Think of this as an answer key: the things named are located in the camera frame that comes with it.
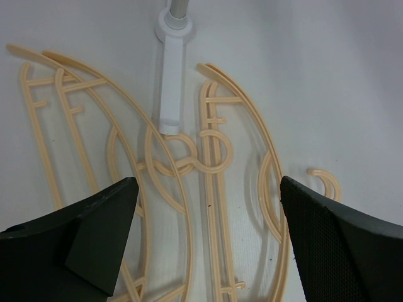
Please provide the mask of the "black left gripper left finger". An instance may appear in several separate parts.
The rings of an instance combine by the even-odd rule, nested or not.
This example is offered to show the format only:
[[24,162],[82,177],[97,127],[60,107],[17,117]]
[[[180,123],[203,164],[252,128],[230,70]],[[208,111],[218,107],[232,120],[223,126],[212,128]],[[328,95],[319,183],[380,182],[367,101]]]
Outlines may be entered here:
[[106,189],[1,232],[1,301],[106,301],[113,296],[139,186]]

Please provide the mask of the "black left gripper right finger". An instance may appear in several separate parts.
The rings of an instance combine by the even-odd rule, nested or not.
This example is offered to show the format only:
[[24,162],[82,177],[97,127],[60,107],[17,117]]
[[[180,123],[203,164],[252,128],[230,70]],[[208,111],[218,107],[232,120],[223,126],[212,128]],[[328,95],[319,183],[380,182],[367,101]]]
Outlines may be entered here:
[[280,192],[307,301],[402,301],[402,226],[288,176]]

